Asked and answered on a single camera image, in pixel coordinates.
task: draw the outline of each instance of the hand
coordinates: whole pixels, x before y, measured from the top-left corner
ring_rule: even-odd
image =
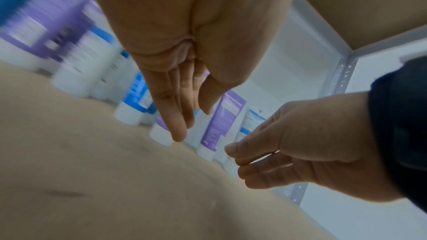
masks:
[[[255,69],[292,0],[97,0],[175,141]],[[202,83],[205,71],[210,76]]]
[[[365,200],[401,198],[381,161],[367,99],[357,93],[285,104],[226,152],[249,188],[312,182]]]

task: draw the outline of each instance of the navy jacket sleeve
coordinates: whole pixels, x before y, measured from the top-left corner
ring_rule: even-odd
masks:
[[[369,113],[390,178],[427,212],[427,57],[376,80]]]

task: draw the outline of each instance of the fingernail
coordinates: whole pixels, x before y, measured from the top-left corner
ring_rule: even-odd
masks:
[[[236,144],[229,144],[225,148],[227,155],[233,155],[237,152]]]

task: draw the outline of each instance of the dark sleeve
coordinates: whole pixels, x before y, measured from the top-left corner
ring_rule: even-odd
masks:
[[[369,113],[390,178],[427,212],[427,57],[376,80]]]

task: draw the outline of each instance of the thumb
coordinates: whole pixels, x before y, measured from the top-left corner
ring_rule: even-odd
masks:
[[[217,81],[211,74],[201,84],[199,90],[199,107],[207,115],[213,113],[215,103],[229,91],[232,86]]]
[[[280,121],[274,122],[256,134],[238,143],[226,146],[226,153],[235,159],[253,159],[274,153],[279,149],[283,129]]]

